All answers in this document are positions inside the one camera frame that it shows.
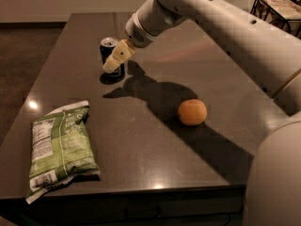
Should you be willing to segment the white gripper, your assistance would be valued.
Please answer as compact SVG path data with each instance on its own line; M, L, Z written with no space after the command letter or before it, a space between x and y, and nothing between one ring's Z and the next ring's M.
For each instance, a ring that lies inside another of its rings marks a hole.
M155 40L154 36L144 30L136 13L126 23L125 32L128 40L121 40L106 59L103 65L106 73L113 73L128 60L135 53L135 47L145 48Z

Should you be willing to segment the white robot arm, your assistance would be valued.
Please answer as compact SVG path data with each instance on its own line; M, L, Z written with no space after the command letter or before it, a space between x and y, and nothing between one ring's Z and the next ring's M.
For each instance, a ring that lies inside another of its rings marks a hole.
M243 226L301 226L301 41L224 0L147 0L105 61L112 73L136 48L195 22L289 119L259 146L248 176Z

